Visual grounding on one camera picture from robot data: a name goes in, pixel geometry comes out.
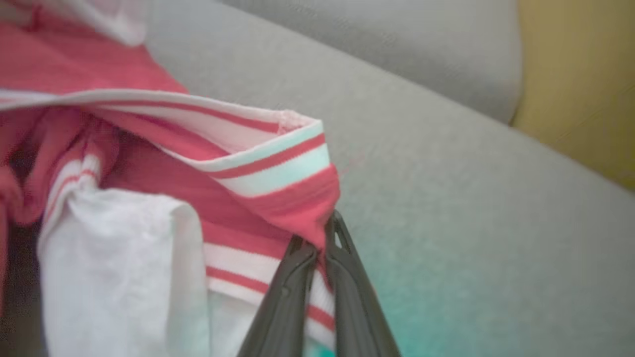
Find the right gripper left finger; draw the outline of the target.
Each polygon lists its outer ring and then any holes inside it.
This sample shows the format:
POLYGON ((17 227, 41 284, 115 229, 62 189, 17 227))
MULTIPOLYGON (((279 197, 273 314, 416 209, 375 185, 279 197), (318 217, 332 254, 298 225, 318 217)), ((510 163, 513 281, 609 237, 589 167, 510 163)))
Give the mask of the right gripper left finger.
POLYGON ((242 343, 239 357, 301 357, 318 251, 294 236, 242 343))

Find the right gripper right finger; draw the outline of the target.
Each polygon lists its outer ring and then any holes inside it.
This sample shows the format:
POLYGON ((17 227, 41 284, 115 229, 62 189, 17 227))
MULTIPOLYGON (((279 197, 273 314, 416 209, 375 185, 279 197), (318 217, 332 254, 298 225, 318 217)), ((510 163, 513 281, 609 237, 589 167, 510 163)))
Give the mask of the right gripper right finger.
POLYGON ((401 355, 377 293, 342 215, 325 226, 325 266, 335 298, 335 354, 338 357, 401 355))

